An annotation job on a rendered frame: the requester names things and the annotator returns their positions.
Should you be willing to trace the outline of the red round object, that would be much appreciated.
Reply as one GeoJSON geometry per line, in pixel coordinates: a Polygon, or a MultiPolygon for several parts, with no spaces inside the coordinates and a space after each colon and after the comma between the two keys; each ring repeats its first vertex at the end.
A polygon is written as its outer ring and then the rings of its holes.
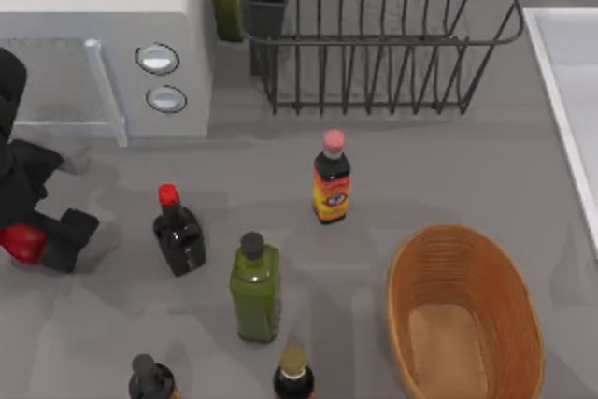
{"type": "Polygon", "coordinates": [[[48,234],[25,223],[16,223],[0,229],[0,247],[16,261],[39,264],[39,258],[48,234]]]}

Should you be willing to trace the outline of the black bottle with red cap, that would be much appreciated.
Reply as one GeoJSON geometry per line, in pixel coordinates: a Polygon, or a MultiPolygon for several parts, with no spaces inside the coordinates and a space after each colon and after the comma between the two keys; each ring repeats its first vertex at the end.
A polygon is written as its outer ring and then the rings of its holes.
{"type": "Polygon", "coordinates": [[[206,263],[204,232],[195,215],[181,204],[177,186],[163,183],[157,190],[161,214],[152,224],[164,259],[180,278],[206,263]]]}

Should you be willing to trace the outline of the small silver microwave knob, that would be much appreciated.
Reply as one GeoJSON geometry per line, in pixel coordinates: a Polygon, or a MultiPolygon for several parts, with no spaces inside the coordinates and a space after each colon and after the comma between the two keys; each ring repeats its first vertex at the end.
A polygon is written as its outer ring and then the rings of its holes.
{"type": "Polygon", "coordinates": [[[186,95],[178,88],[164,85],[148,90],[146,102],[154,110],[163,114],[176,114],[188,103],[186,95]]]}

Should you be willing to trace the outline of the black bottle with grey cap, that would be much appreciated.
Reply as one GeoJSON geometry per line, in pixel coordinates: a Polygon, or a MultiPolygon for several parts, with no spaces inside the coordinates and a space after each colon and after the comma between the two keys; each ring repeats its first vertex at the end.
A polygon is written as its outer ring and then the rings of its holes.
{"type": "Polygon", "coordinates": [[[129,379],[129,399],[180,399],[173,372],[149,354],[136,355],[129,379]]]}

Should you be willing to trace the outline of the large silver microwave knob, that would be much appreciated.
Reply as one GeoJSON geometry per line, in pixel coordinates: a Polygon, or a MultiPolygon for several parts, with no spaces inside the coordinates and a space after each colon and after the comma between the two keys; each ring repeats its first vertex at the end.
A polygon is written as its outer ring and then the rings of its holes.
{"type": "Polygon", "coordinates": [[[165,76],[179,66],[179,57],[174,49],[163,43],[152,43],[135,50],[136,63],[147,73],[165,76]]]}

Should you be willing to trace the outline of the green bottle with black cap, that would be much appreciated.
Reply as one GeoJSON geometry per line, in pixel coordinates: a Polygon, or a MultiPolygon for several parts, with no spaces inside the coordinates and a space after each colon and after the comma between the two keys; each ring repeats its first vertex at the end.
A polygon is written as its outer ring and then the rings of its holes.
{"type": "Polygon", "coordinates": [[[239,336],[256,343],[273,341],[281,313],[280,254],[260,233],[241,237],[229,287],[239,336]]]}

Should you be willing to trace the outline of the dark bottle with pink cap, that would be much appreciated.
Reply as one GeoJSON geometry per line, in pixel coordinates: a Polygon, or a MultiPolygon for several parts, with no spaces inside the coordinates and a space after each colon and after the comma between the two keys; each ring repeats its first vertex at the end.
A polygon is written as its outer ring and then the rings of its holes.
{"type": "Polygon", "coordinates": [[[328,130],[314,159],[313,209],[323,224],[344,220],[349,210],[351,167],[344,148],[345,134],[328,130]]]}

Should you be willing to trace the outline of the dark bottle with olive cap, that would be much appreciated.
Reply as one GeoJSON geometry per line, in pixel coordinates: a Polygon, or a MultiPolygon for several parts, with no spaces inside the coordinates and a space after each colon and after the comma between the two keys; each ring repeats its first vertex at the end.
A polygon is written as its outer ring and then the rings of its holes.
{"type": "Polygon", "coordinates": [[[275,399],[314,399],[315,377],[304,350],[287,346],[274,374],[275,399]]]}

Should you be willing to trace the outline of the brown wicker basket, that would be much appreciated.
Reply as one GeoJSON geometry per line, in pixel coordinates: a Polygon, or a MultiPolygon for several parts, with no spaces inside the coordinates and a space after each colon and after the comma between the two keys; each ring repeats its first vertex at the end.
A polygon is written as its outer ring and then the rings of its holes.
{"type": "Polygon", "coordinates": [[[460,224],[420,228],[392,256],[390,345],[407,399],[541,399],[545,347],[518,268],[460,224]]]}

